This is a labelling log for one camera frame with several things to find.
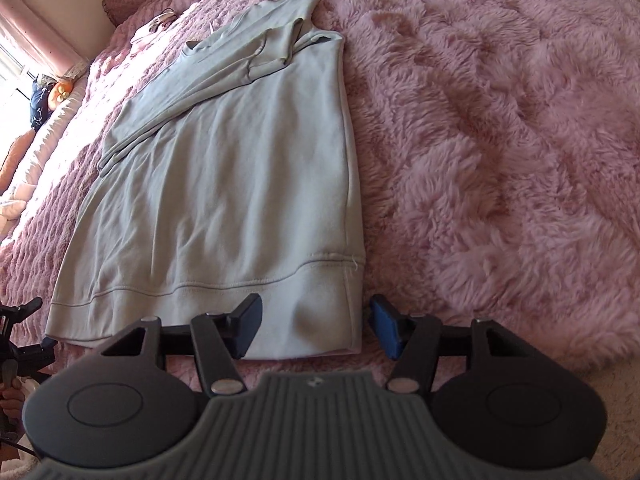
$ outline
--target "gray sweatshirt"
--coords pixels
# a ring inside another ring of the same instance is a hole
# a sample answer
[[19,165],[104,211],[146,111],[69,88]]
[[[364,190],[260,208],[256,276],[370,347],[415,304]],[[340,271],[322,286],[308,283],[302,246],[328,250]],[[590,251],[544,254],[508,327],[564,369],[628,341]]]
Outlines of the gray sweatshirt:
[[343,38],[266,1],[180,57],[106,134],[47,335],[96,346],[261,295],[247,354],[360,349],[364,242]]

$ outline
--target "pink curtain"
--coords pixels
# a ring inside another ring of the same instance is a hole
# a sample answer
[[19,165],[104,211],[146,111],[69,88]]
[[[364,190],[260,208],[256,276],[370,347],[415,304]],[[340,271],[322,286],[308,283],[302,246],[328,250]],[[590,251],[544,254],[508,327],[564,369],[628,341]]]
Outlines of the pink curtain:
[[44,73],[75,79],[88,61],[22,0],[0,0],[0,34]]

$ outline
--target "pink bed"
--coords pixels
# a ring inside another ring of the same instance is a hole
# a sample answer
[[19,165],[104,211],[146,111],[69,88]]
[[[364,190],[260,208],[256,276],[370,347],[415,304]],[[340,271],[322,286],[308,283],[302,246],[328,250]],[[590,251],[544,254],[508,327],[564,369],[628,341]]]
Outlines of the pink bed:
[[[42,338],[102,134],[125,99],[261,0],[148,0],[90,69],[86,97],[0,248],[2,302],[45,307]],[[181,17],[130,56],[164,8]],[[493,317],[573,369],[640,353],[640,3],[635,0],[323,0],[314,21],[346,37],[344,75],[362,186],[365,297],[450,323]],[[57,368],[84,350],[58,348]],[[188,359],[171,370],[192,386]],[[362,354],[242,362],[268,369],[390,364]]]

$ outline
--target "blue gripper pad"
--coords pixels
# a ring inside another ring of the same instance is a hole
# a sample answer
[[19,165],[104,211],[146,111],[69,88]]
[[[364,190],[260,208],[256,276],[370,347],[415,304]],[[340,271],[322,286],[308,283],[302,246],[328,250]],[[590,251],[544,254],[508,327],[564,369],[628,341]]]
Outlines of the blue gripper pad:
[[369,307],[371,309],[369,324],[380,346],[389,359],[397,361],[407,343],[407,339],[402,337],[399,330],[403,321],[407,323],[407,317],[399,314],[385,298],[378,295],[371,298]]
[[211,399],[191,433],[151,460],[84,470],[46,459],[25,479],[606,480],[587,460],[527,472],[482,462],[440,432],[420,397],[362,372],[267,374],[253,391]]

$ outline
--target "black circular pad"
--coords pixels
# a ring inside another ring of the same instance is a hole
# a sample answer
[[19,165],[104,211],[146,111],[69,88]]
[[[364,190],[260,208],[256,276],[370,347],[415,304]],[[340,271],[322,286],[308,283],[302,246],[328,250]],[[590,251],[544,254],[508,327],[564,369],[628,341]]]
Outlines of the black circular pad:
[[142,356],[87,356],[27,400],[34,449],[62,463],[114,468],[180,442],[198,418],[196,396]]
[[552,391],[535,384],[505,384],[486,398],[489,412],[512,426],[544,426],[561,412],[562,405]]
[[126,384],[92,384],[69,399],[71,416],[86,426],[117,426],[135,417],[143,406],[139,391]]
[[433,394],[431,413],[459,447],[514,469],[553,469],[590,458],[606,412],[597,394],[546,360],[492,358]]

